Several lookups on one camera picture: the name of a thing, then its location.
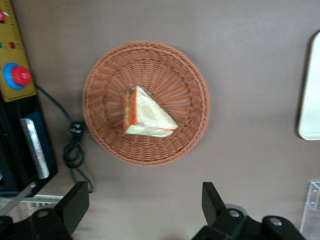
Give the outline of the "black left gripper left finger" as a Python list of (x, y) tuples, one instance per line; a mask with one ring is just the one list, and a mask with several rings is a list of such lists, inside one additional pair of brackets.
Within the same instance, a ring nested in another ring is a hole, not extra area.
[(71, 240), (89, 205), (88, 183), (79, 181), (54, 207), (39, 209), (29, 217), (32, 239)]

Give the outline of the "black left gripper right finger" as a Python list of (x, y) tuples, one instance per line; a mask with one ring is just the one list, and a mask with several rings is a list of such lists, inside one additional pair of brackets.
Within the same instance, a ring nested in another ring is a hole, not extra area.
[(207, 222), (193, 237), (194, 240), (240, 240), (246, 217), (242, 211), (226, 207), (211, 182), (202, 184), (202, 211)]

